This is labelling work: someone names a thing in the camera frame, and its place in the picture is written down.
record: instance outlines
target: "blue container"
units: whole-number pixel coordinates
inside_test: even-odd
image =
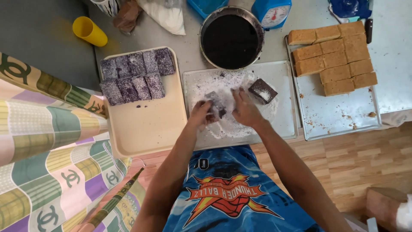
[[[205,19],[213,11],[227,6],[229,0],[187,0],[187,2]]]

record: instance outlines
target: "chocolate cake square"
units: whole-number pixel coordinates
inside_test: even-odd
[[[124,99],[120,93],[119,87],[116,84],[116,79],[103,81],[100,83],[100,88],[111,106],[124,104]]]
[[[103,73],[103,80],[107,80],[109,78],[119,78],[114,58],[101,60],[100,68]]]
[[[156,62],[154,50],[143,52],[143,61],[145,62],[146,73],[158,73],[159,67]]]
[[[131,78],[134,87],[136,88],[137,95],[141,100],[151,100],[152,95],[150,94],[149,87],[147,86],[144,76],[134,76]]]
[[[165,96],[162,79],[159,73],[148,73],[145,75],[152,99],[160,99]]]
[[[123,96],[124,102],[135,102],[139,101],[140,98],[137,95],[137,91],[133,86],[133,82],[131,81],[131,78],[121,78],[117,79],[117,86],[119,87],[119,90]]]
[[[132,76],[142,76],[146,74],[145,63],[143,62],[143,53],[132,53],[127,55],[130,63],[130,74]]]
[[[116,69],[120,78],[130,78],[130,67],[127,56],[116,57]]]
[[[278,94],[264,80],[258,79],[248,89],[263,105],[269,104]]]
[[[218,94],[212,91],[205,95],[206,100],[212,101],[212,107],[209,109],[209,113],[212,113],[215,118],[220,118],[226,114],[226,107],[222,104]]]
[[[167,76],[174,74],[175,67],[173,66],[172,55],[168,48],[156,49],[157,66],[159,67],[159,72],[161,76]]]

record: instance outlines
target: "kitchen scale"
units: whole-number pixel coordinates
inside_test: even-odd
[[[291,7],[292,0],[256,0],[251,11],[264,29],[276,29],[283,26]]]

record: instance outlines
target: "wooden floor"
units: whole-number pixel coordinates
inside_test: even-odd
[[[313,171],[341,212],[363,209],[366,188],[370,186],[412,193],[412,123],[310,142],[299,136],[287,142]],[[252,149],[260,168],[287,192],[263,144],[254,144]],[[139,157],[146,164],[138,179],[143,187],[147,188],[169,152]],[[142,166],[142,161],[134,158],[129,175],[134,175]]]

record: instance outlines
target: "orange lightning bolt logo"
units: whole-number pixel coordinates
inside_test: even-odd
[[[200,201],[190,213],[190,217],[184,227],[208,207],[213,207],[224,212],[229,217],[236,218],[245,206],[249,206],[255,212],[269,213],[283,219],[279,214],[268,209],[266,205],[259,204],[251,199],[252,197],[267,194],[267,192],[262,192],[259,189],[260,185],[249,186],[246,182],[249,176],[238,174],[230,179],[211,176],[203,179],[194,178],[200,184],[199,189],[187,188],[190,192],[190,197],[186,201],[194,199],[200,199]]]

